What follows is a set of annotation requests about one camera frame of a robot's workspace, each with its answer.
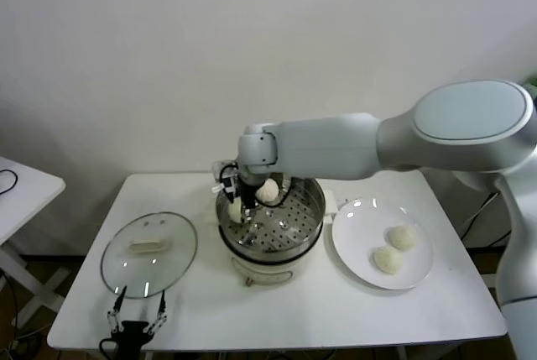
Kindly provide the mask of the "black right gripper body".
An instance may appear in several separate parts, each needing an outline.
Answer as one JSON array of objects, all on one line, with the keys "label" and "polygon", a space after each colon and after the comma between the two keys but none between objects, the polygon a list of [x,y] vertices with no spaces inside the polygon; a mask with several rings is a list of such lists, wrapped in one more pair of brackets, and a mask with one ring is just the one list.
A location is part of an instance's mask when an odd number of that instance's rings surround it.
[{"label": "black right gripper body", "polygon": [[241,176],[238,176],[238,193],[244,207],[256,206],[257,187],[246,183]]}]

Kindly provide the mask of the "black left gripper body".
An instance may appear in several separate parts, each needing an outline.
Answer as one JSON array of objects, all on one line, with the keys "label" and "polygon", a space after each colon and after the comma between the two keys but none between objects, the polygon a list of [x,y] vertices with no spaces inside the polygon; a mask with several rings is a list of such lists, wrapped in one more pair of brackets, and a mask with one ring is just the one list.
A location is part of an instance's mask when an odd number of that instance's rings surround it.
[{"label": "black left gripper body", "polygon": [[147,321],[124,321],[123,329],[112,333],[112,342],[116,344],[115,358],[117,360],[138,359],[142,347],[149,343],[154,333]]}]

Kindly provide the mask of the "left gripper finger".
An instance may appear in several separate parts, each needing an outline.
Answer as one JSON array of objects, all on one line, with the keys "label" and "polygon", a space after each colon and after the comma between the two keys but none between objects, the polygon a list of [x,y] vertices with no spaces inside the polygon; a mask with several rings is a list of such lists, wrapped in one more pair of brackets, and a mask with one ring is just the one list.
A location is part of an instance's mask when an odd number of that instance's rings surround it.
[{"label": "left gripper finger", "polygon": [[119,314],[123,305],[126,291],[127,287],[124,286],[121,290],[121,293],[116,298],[112,309],[107,312],[107,321],[110,326],[111,333],[119,333],[123,330]]},{"label": "left gripper finger", "polygon": [[159,300],[159,308],[158,308],[156,319],[145,328],[145,332],[157,333],[166,321],[167,321],[167,315],[166,315],[165,292],[162,291],[160,300]]}]

